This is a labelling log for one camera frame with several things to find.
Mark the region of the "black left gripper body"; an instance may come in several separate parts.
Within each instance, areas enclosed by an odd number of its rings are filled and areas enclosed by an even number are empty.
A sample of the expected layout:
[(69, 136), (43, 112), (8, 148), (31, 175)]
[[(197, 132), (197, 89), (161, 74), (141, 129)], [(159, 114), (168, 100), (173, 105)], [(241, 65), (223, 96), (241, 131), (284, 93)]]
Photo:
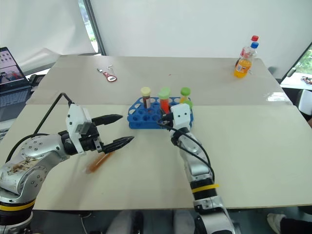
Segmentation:
[(91, 123), (86, 133), (80, 135), (80, 144), (84, 151), (102, 152), (101, 139), (97, 126)]

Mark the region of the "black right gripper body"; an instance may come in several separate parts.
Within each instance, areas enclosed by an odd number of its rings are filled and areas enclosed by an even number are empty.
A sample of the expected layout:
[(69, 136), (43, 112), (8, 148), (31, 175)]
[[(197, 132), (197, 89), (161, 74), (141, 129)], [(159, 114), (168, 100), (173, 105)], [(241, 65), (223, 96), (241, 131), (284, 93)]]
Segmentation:
[(158, 125), (161, 128), (172, 129), (173, 128), (173, 113), (162, 114), (160, 116), (160, 120), (158, 121)]

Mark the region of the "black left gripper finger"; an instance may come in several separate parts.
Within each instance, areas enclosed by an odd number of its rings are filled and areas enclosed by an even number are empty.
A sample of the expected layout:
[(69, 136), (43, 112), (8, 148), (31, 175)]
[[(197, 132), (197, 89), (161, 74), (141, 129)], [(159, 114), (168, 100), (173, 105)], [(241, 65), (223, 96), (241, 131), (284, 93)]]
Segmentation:
[(134, 138), (135, 138), (134, 136), (125, 136), (125, 137), (115, 139), (112, 143), (109, 143), (106, 145), (101, 143), (102, 152), (104, 152), (105, 154), (108, 154), (116, 150), (119, 150), (125, 145), (127, 145), (128, 143), (130, 143)]
[(109, 115), (104, 115), (104, 116), (92, 118), (92, 122), (95, 126), (108, 125), (108, 124), (111, 124), (111, 123), (118, 121), (121, 118), (123, 118), (122, 115), (109, 114)]

